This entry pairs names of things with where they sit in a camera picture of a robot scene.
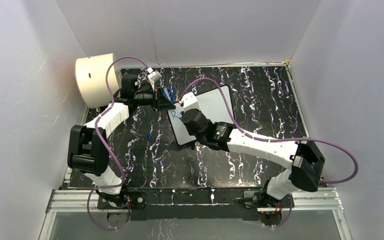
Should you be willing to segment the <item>black framed whiteboard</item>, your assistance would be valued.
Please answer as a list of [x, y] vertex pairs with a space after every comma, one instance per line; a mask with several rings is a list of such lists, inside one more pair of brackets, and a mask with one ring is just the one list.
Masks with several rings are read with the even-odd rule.
[[[207, 119], [211, 120], [213, 123], [233, 123], [228, 114], [223, 97], [217, 88], [199, 93], [195, 97], [199, 104], [199, 109]], [[176, 143], [179, 146], [183, 146], [195, 141], [196, 138], [188, 133], [187, 128], [181, 121], [184, 107], [179, 102], [176, 102], [174, 106], [175, 109], [168, 110], [167, 115]]]

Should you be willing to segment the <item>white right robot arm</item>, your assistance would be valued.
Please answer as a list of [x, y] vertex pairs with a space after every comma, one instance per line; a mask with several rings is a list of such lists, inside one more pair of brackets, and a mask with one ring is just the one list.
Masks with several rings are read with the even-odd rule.
[[263, 136], [240, 131], [231, 123], [211, 122], [197, 109], [185, 111], [181, 122], [190, 135], [212, 150], [248, 154], [283, 166], [285, 171], [264, 184], [261, 199], [266, 206], [275, 207], [298, 190], [318, 191], [325, 158], [315, 143], [263, 140]]

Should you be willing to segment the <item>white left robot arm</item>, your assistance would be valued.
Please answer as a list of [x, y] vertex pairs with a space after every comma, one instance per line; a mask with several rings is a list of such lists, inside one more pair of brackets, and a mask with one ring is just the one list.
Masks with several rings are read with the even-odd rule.
[[172, 110], [174, 104], [159, 84], [161, 74], [151, 70], [146, 83], [139, 83], [137, 75], [125, 74], [118, 87], [108, 89], [110, 101], [106, 109], [93, 120], [74, 125], [70, 130], [67, 165], [80, 171], [95, 183], [95, 191], [110, 196], [117, 208], [129, 203], [129, 194], [122, 190], [125, 171], [111, 150], [108, 137], [125, 122], [139, 106], [150, 106], [155, 111]]

